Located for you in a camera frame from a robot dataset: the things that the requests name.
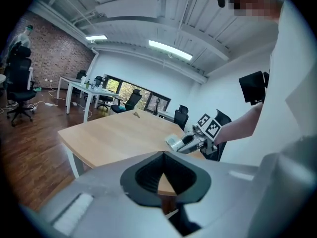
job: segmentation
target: person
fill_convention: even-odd
[[[254,152],[254,149],[257,149],[257,154],[261,155],[257,160],[259,162],[265,154],[279,151],[305,134],[303,131],[297,132],[298,127],[301,127],[299,124],[293,125],[302,118],[295,117],[294,120],[293,110],[290,111],[286,100],[299,82],[304,81],[312,71],[316,63],[316,43],[303,17],[289,0],[229,0],[229,7],[232,5],[235,14],[238,12],[238,15],[263,17],[278,23],[279,33],[270,59],[270,81],[265,102],[224,125],[214,141],[214,144],[218,145],[253,135],[249,141],[249,146],[251,141],[253,144],[250,151]]]
[[[26,48],[31,48],[31,41],[29,39],[29,36],[30,36],[32,30],[33,30],[33,26],[32,25],[28,25],[25,28],[23,33],[18,34],[17,36],[15,36],[13,38],[13,40],[10,43],[9,48],[8,48],[8,58],[10,57],[10,53],[12,51],[12,48],[19,42],[20,42],[21,46],[26,47]]]

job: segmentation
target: ceiling light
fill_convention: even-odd
[[[86,39],[88,41],[92,41],[92,40],[106,40],[107,37],[105,35],[97,35],[97,36],[89,36],[89,37],[86,37]]]
[[[156,48],[159,48],[159,49],[162,49],[162,50],[165,50],[165,51],[168,51],[168,52],[171,52],[173,54],[176,54],[180,57],[183,57],[187,60],[190,60],[193,56],[188,54],[188,53],[185,53],[181,50],[178,50],[176,48],[173,48],[171,46],[168,46],[168,45],[165,45],[163,43],[160,43],[160,42],[155,42],[155,41],[149,41],[149,45],[150,46],[153,46],[153,47],[156,47]]]

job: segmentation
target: window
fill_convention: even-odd
[[[170,102],[170,99],[165,96],[111,76],[107,78],[106,89],[119,94],[119,98],[123,100],[120,102],[122,106],[129,100],[134,89],[140,90],[142,98],[136,105],[136,108],[151,113],[155,111],[157,98],[160,99],[158,110],[165,111]]]

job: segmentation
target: ceiling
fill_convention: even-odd
[[[149,50],[148,40],[179,48],[193,55],[178,60],[200,75],[206,75],[230,60],[230,52],[270,22],[237,17],[233,10],[219,8],[217,0],[157,0],[157,17],[107,17],[96,12],[96,0],[40,0],[61,14],[84,35],[105,34],[108,39],[94,45],[136,46]]]

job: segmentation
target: brick wall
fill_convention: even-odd
[[[16,24],[15,29],[7,40],[7,46],[14,36],[22,33],[27,25],[33,25],[29,36],[31,41],[31,67],[34,71],[36,86],[49,87],[50,83],[44,79],[52,79],[52,87],[57,88],[59,76],[76,77],[79,70],[88,70],[95,54],[85,45],[60,30],[42,17],[27,11]],[[2,61],[6,60],[6,47],[2,53]],[[62,88],[67,88],[62,81]]]

